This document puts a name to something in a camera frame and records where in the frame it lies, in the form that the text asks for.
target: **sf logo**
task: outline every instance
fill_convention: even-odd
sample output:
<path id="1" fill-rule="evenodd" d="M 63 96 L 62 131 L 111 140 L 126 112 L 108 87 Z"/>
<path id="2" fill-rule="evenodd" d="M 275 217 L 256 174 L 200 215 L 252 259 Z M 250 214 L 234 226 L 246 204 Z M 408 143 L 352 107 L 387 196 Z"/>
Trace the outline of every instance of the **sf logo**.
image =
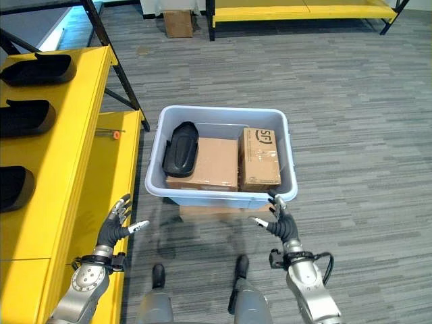
<path id="1" fill-rule="evenodd" d="M 271 144 L 271 136 L 269 130 L 257 130 L 255 131 L 256 139 L 263 144 Z"/>

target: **plastic storage bin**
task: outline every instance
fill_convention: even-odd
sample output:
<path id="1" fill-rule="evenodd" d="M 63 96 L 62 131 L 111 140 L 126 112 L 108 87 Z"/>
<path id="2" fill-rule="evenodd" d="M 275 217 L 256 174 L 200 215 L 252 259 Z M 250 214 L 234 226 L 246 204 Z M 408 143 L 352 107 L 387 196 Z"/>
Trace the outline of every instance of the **plastic storage bin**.
<path id="1" fill-rule="evenodd" d="M 167 140 L 174 128 L 182 122 L 193 122 L 199 136 L 236 140 L 245 127 L 274 130 L 281 173 L 281 186 L 277 192 L 284 200 L 297 195 L 297 181 L 285 115 L 275 109 L 216 108 L 194 106 L 168 106 L 162 110 L 150 164 L 145 179 L 148 192 L 154 196 L 168 197 L 182 206 L 238 207 L 256 209 L 268 203 L 269 196 L 262 192 L 224 192 L 206 190 L 170 189 L 162 170 Z"/>

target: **yellow table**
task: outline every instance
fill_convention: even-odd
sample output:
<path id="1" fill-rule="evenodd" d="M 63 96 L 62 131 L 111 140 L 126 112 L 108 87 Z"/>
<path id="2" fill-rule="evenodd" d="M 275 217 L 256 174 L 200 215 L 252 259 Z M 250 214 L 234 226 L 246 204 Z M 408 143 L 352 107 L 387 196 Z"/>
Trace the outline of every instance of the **yellow table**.
<path id="1" fill-rule="evenodd" d="M 71 55 L 77 65 L 76 76 L 68 83 L 10 87 L 0 82 L 2 107 L 6 106 L 6 99 L 46 99 L 57 113 L 55 125 L 47 133 L 0 143 L 0 165 L 22 165 L 34 174 L 36 183 L 33 197 L 25 207 L 0 217 L 2 323 L 47 320 L 63 293 L 64 282 L 70 280 L 65 265 L 71 262 L 70 255 L 78 256 L 78 250 L 70 249 L 72 236 L 80 254 L 91 253 L 97 223 L 101 224 L 115 200 L 132 193 L 134 187 L 141 114 L 131 111 L 99 116 L 109 68 L 117 64 L 111 47 L 62 53 Z M 33 57 L 13 55 L 7 58 L 5 66 Z M 94 140 L 97 123 L 126 132 L 121 133 L 119 140 Z M 99 188 L 92 187 L 95 182 Z M 94 225 L 84 233 L 80 231 L 83 219 Z M 116 250 L 119 249 L 125 250 L 126 242 L 118 244 Z M 113 275 L 111 282 L 111 297 L 117 304 L 110 304 L 115 310 L 105 309 L 106 314 L 98 323 L 119 320 L 122 276 Z"/>

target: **floor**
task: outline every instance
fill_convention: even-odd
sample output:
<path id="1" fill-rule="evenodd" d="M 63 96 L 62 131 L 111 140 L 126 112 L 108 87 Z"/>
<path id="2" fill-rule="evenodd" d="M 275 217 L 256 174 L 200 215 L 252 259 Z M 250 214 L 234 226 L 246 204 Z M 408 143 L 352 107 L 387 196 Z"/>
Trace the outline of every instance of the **floor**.
<path id="1" fill-rule="evenodd" d="M 327 287 L 346 322 L 430 323 L 430 13 L 405 11 L 386 36 L 379 20 L 229 24 L 214 43 L 202 17 L 193 38 L 174 39 L 139 6 L 105 8 L 102 19 L 151 125 L 140 141 L 134 215 L 151 226 L 130 240 L 122 323 L 134 323 L 155 263 L 165 265 L 177 321 L 233 323 L 226 309 L 243 252 L 274 323 L 302 323 L 284 271 L 269 268 L 276 238 L 247 219 L 181 223 L 177 205 L 146 192 L 168 105 L 283 111 L 299 187 L 289 208 L 306 249 L 334 254 Z M 113 72 L 108 86 L 121 92 Z M 103 109 L 123 108 L 107 97 Z"/>

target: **robotic arm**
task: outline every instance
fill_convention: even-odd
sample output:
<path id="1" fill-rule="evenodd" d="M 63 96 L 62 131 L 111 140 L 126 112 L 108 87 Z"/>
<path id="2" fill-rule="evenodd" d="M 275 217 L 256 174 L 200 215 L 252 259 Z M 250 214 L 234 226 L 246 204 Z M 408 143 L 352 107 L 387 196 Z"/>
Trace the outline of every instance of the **robotic arm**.
<path id="1" fill-rule="evenodd" d="M 92 319 L 99 298 L 107 290 L 109 275 L 123 271 L 125 254 L 113 256 L 118 240 L 141 230 L 149 221 L 139 221 L 128 227 L 122 223 L 132 213 L 130 194 L 121 197 L 110 210 L 99 231 L 96 247 L 91 255 L 77 258 L 81 267 L 76 266 L 71 285 L 65 296 L 53 311 L 47 324 L 85 324 Z"/>
<path id="2" fill-rule="evenodd" d="M 283 254 L 277 249 L 270 253 L 272 268 L 284 268 L 288 273 L 286 281 L 294 293 L 298 309 L 306 324 L 342 324 L 341 312 L 336 306 L 329 291 L 325 288 L 331 270 L 333 269 L 333 256 L 324 252 L 313 254 L 303 249 L 298 237 L 296 222 L 287 210 L 284 200 L 275 192 L 270 192 L 270 203 L 275 209 L 270 211 L 276 216 L 276 222 L 267 222 L 258 217 L 251 218 L 258 226 L 281 239 Z M 329 265 L 324 278 L 315 261 L 321 257 L 329 257 Z"/>

